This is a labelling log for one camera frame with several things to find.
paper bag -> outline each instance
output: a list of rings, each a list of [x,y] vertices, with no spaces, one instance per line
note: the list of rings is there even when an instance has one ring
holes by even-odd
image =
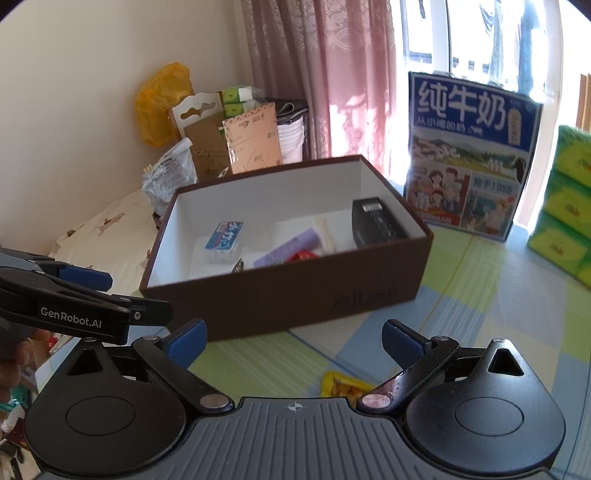
[[[224,120],[223,125],[232,173],[281,165],[274,103]]]

open cardboard box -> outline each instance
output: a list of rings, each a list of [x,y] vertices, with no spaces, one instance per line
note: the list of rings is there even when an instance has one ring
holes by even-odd
[[[351,207],[367,197],[381,198],[407,239],[357,249]],[[326,219],[337,253],[252,268],[315,216]],[[243,272],[204,255],[225,220],[244,222]],[[140,290],[172,304],[171,330],[199,317],[210,340],[259,335],[412,300],[432,243],[431,230],[360,155],[271,167],[179,189]]]

purple tube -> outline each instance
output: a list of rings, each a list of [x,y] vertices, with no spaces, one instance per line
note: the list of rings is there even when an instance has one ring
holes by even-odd
[[[296,253],[302,250],[312,250],[320,245],[320,238],[313,228],[308,228],[305,232],[300,233],[291,240],[288,240],[283,245],[267,253],[263,257],[255,260],[252,265],[254,267],[269,267],[276,263],[281,263],[289,260]]]

milk carton poster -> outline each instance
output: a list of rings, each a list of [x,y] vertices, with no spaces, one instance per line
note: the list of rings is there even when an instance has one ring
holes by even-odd
[[[427,222],[505,240],[530,171],[542,106],[467,80],[413,72],[409,80],[406,199]]]

finger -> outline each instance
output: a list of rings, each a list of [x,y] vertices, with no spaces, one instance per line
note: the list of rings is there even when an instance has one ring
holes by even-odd
[[[16,387],[21,380],[21,368],[12,362],[0,362],[0,387]]]
[[[31,335],[31,340],[36,340],[38,342],[46,342],[49,340],[51,333],[47,330],[37,329]]]
[[[0,403],[8,403],[12,400],[10,388],[0,387]]]
[[[17,365],[26,365],[31,359],[31,344],[27,342],[21,342],[17,345],[14,351],[14,361]]]

